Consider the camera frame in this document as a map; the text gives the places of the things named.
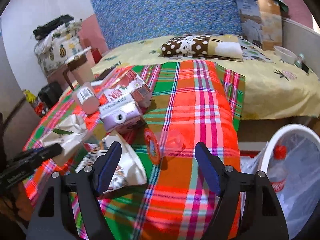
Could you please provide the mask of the white leaf paper bag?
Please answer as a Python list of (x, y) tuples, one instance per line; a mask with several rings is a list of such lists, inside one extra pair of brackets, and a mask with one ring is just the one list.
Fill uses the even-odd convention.
[(53, 161), (58, 166), (63, 166), (88, 138), (89, 131), (81, 116), (72, 114), (57, 124), (40, 138), (43, 147), (48, 147), (55, 143), (60, 144), (62, 152), (53, 157)]

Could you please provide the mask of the white yogurt bottle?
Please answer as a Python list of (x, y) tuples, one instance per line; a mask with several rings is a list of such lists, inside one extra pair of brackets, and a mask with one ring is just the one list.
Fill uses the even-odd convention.
[(89, 82), (84, 83), (79, 88), (73, 90), (72, 98), (78, 106), (88, 115), (96, 112), (100, 106), (95, 91)]

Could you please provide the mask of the white printed snack bag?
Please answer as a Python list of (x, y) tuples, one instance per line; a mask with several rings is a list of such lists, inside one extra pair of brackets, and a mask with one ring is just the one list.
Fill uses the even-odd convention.
[(75, 171), (80, 172), (85, 166), (92, 166), (101, 155), (105, 155), (114, 141), (121, 145), (121, 158), (110, 185), (104, 187), (104, 194), (126, 186), (144, 185), (147, 182), (146, 171), (140, 158), (131, 145), (116, 131), (108, 133), (98, 145), (93, 146), (93, 150), (83, 157)]

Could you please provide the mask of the purple milk carton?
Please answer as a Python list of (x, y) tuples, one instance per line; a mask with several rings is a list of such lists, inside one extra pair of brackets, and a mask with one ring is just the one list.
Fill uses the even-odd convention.
[(127, 94), (99, 107), (100, 119), (107, 133), (117, 131), (125, 134), (145, 125), (145, 119), (138, 103)]

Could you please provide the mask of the red strawberry milk carton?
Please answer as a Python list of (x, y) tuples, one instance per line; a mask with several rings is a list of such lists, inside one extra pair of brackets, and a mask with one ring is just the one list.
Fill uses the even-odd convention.
[(114, 69), (106, 78), (104, 95), (107, 102), (131, 94), (142, 108), (149, 108), (152, 92), (143, 79), (130, 67)]

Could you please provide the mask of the clear plastic cup red lid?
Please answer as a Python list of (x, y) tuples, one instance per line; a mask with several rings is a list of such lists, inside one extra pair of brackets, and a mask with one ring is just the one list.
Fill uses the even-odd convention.
[(185, 150), (184, 137), (178, 130), (153, 132), (145, 128), (144, 140), (154, 165), (160, 164), (164, 157), (175, 157)]

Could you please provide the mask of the white trash bin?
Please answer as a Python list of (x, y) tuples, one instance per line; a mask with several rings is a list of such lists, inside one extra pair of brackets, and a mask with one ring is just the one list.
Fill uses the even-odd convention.
[(287, 149), (284, 164), (288, 175), (278, 198), (289, 239), (294, 239), (303, 230), (319, 202), (319, 136), (301, 124), (283, 126), (259, 153), (258, 170), (268, 171), (277, 145)]

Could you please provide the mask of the black floor object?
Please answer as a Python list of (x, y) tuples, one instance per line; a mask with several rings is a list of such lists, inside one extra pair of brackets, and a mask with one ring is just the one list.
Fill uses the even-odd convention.
[(38, 93), (38, 96), (42, 102), (44, 102), (49, 109), (59, 101), (60, 96), (63, 94), (63, 90), (60, 84), (56, 81), (44, 86)]

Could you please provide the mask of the plaid red green blanket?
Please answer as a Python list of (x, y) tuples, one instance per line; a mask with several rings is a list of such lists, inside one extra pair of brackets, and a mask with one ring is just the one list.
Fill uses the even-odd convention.
[[(216, 208), (217, 198), (205, 184), (194, 156), (198, 142), (225, 164), (240, 167), (237, 130), (244, 100), (245, 79), (238, 73), (202, 60), (134, 66), (152, 92), (146, 110), (153, 132), (178, 130), (185, 150), (154, 165), (147, 153), (143, 129), (123, 136), (140, 158), (147, 182), (104, 194), (99, 203), (116, 239), (200, 239)], [(83, 157), (108, 134), (100, 115), (87, 116), (71, 94), (65, 95), (35, 129), (25, 148), (40, 147), (40, 138), (63, 119), (81, 116), (97, 144), (82, 146), (63, 166), (45, 161), (24, 181), (35, 203), (50, 175), (74, 172)]]

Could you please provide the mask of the white smartphone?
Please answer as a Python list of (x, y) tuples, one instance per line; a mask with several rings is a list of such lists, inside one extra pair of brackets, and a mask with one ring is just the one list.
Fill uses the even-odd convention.
[(91, 85), (99, 86), (101, 85), (104, 80), (107, 78), (107, 76), (115, 69), (115, 67), (111, 67), (109, 69), (104, 70), (93, 82), (91, 82)]

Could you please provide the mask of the yellow pineapple bed sheet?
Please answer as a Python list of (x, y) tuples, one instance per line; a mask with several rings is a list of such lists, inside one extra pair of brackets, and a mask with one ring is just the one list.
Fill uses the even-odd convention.
[[(162, 36), (114, 48), (93, 66), (92, 71), (99, 75), (113, 66), (186, 61), (187, 57), (162, 56), (161, 46), (170, 38)], [(294, 64), (283, 62), (273, 51), (263, 51), (241, 37), (238, 40), (243, 52), (242, 61), (213, 61), (245, 77), (242, 119), (319, 117), (319, 77), (315, 72), (306, 73)]]

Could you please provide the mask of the white plastic bowl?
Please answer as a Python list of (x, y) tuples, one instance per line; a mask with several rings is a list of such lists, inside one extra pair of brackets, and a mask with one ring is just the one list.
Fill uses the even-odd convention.
[(273, 46), (274, 48), (274, 52), (275, 54), (280, 57), (281, 60), (283, 60), (284, 62), (288, 63), (288, 64), (294, 64), (296, 59), (297, 59), (297, 55), (295, 53), (293, 53), (292, 51), (283, 48), (281, 46)]

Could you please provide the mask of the brown polka dot pillow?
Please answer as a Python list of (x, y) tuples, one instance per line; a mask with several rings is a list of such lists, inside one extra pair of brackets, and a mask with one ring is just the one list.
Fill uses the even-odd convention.
[(175, 36), (161, 46), (162, 55), (177, 55), (196, 58), (226, 58), (242, 61), (242, 48), (235, 35), (196, 35)]

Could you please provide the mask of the blue floral headboard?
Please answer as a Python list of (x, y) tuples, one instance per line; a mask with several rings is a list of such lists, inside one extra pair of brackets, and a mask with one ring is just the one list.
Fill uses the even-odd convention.
[(234, 0), (91, 0), (107, 43), (182, 34), (241, 34)]

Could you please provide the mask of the cardboard bedding box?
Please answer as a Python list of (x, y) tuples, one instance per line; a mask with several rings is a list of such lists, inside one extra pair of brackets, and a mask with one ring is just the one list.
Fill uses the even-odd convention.
[(289, 7), (281, 0), (234, 0), (240, 15), (242, 35), (262, 50), (283, 44), (282, 16)]

